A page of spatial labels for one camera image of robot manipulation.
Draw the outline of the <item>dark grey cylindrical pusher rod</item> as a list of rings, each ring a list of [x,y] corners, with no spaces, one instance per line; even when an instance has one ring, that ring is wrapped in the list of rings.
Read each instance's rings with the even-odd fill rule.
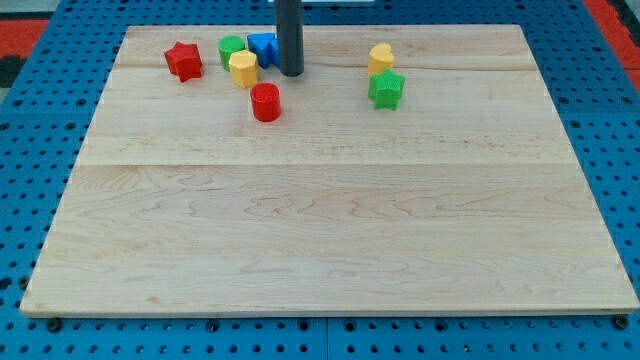
[[[280,71],[287,77],[304,72],[303,10],[300,0],[275,0]]]

